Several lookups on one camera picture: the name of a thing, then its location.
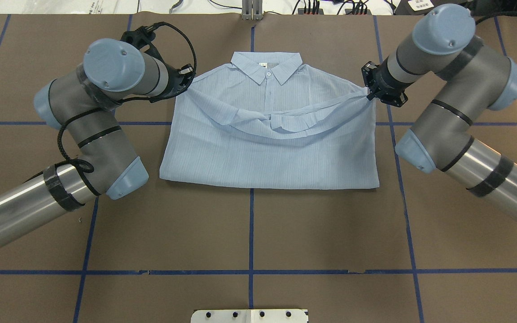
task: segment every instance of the white bracket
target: white bracket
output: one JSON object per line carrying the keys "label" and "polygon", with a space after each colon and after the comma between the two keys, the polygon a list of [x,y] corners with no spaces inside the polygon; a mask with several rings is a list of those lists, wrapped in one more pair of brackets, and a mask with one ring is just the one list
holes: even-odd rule
{"label": "white bracket", "polygon": [[191,323],[308,323],[308,310],[198,310]]}
{"label": "white bracket", "polygon": [[242,20],[262,20],[263,0],[242,0]]}

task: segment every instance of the shirt collar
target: shirt collar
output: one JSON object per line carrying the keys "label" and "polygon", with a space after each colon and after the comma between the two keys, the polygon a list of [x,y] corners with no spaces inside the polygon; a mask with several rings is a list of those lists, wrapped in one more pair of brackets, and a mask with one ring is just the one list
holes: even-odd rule
{"label": "shirt collar", "polygon": [[283,85],[302,65],[302,58],[299,53],[235,52],[230,62],[257,84],[263,82],[266,74],[266,68],[259,63],[279,63],[271,72]]}

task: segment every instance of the light blue shirt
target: light blue shirt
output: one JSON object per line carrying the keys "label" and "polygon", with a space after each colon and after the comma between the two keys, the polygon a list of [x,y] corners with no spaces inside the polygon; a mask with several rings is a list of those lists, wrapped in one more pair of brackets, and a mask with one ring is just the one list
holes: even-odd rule
{"label": "light blue shirt", "polygon": [[377,188],[375,102],[299,53],[236,52],[177,97],[160,178],[232,188]]}

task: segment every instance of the white mounting plate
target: white mounting plate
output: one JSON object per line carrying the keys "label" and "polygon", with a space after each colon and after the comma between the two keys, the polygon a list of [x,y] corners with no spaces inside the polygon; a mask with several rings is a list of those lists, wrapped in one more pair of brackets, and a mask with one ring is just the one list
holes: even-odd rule
{"label": "white mounting plate", "polygon": [[308,310],[198,310],[191,323],[308,323]]}

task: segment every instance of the robotic arm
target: robotic arm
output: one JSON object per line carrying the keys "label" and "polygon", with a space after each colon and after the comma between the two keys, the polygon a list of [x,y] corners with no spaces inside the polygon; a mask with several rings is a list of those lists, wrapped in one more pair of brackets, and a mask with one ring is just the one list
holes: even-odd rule
{"label": "robotic arm", "polygon": [[404,90],[429,71],[447,81],[396,145],[419,170],[445,172],[517,221],[517,164],[468,135],[486,109],[517,99],[517,65],[474,35],[468,9],[444,4],[420,20],[385,61],[362,68],[368,99],[402,106]]}
{"label": "robotic arm", "polygon": [[[193,67],[174,69],[164,62],[151,43],[160,26],[171,27],[187,40]],[[145,52],[139,51],[145,46]],[[82,64],[42,88],[35,95],[35,110],[59,130],[57,141],[66,160],[0,196],[0,247],[96,196],[107,194],[115,200],[145,184],[149,175],[111,111],[128,100],[156,102],[177,96],[193,81],[196,67],[186,35],[160,22],[127,31],[121,41],[95,41]],[[130,94],[140,96],[123,99]],[[81,150],[77,159],[62,147],[65,130]]]}

